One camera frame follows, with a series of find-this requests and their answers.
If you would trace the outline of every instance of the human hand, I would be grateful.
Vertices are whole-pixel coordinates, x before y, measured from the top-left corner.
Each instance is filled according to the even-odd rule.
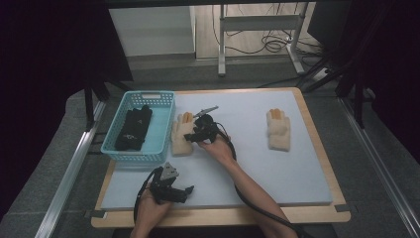
[[[172,202],[169,201],[157,204],[148,187],[140,198],[137,222],[131,238],[148,237],[151,230],[164,218],[171,206]]]
[[[231,148],[220,135],[217,135],[213,143],[197,142],[197,144],[225,167],[235,161]]]

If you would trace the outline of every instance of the black curtain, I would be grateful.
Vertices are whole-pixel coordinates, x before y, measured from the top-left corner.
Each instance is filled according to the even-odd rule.
[[[133,80],[106,5],[1,1],[1,216],[86,82]]]
[[[361,58],[363,68],[358,70],[365,87],[375,94],[372,109],[420,163],[420,2],[353,0],[340,42],[344,47],[334,62],[342,65],[351,58],[367,33],[369,20],[378,6],[387,2],[391,8]]]

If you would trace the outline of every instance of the gray floor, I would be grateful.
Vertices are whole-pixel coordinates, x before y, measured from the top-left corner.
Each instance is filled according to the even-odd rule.
[[[272,87],[294,86],[294,69],[288,58],[230,59],[227,75],[217,76],[214,60],[130,59],[135,82],[128,85],[139,89],[220,89],[255,88],[280,80]],[[321,137],[327,155],[352,209],[352,219],[334,224],[339,237],[409,237],[392,201],[377,177],[367,153],[355,135],[346,112],[334,96],[333,81],[310,94],[305,101]],[[106,132],[119,105],[123,91],[107,84],[111,98],[98,132]],[[366,131],[371,137],[396,183],[416,213],[420,213],[420,166],[377,119],[365,104]],[[85,127],[84,98],[79,92],[67,101],[66,115],[42,161],[0,224],[0,237],[34,237],[49,208],[60,179],[73,155]],[[91,151],[99,151],[92,145]],[[109,159],[88,155],[62,211],[53,237],[111,237],[112,229],[96,229],[85,218],[86,210],[94,209]]]

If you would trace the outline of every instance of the black glove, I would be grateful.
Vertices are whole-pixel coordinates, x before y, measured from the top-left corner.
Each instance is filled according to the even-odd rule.
[[[153,111],[148,105],[144,105],[142,110],[134,108],[127,111],[124,126],[115,142],[117,151],[139,151],[142,148],[146,134],[148,134],[152,113]]]

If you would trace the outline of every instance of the metal rail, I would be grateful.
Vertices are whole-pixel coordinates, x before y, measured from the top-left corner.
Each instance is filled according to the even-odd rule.
[[[402,221],[405,224],[408,232],[411,237],[419,238],[420,237],[420,223],[417,218],[416,213],[409,204],[407,198],[399,189],[395,180],[392,178],[391,173],[387,169],[385,163],[380,158],[380,154],[377,152],[370,138],[368,137],[367,132],[362,129],[356,120],[353,117],[353,109],[348,100],[339,98],[339,102],[342,104],[343,108],[346,111],[347,118],[355,131],[357,137],[361,141],[369,160],[371,161],[374,170],[376,171],[377,176],[382,182],[386,192],[388,193],[389,198],[394,204],[397,212],[401,216]]]
[[[90,143],[96,133],[96,129],[99,124],[99,120],[102,116],[106,103],[98,102],[94,111],[94,123],[92,129],[89,132],[84,132],[81,136],[80,142],[74,151],[73,157],[71,158],[70,164],[62,177],[61,183],[55,192],[49,209],[47,210],[46,216],[41,223],[41,226],[37,232],[36,238],[47,238],[51,237],[53,230],[55,229],[56,223],[58,222],[59,216],[61,215],[62,208],[67,201],[68,195],[73,188],[74,182],[77,179],[80,168],[83,164],[84,158],[86,157],[87,151],[90,147]]]

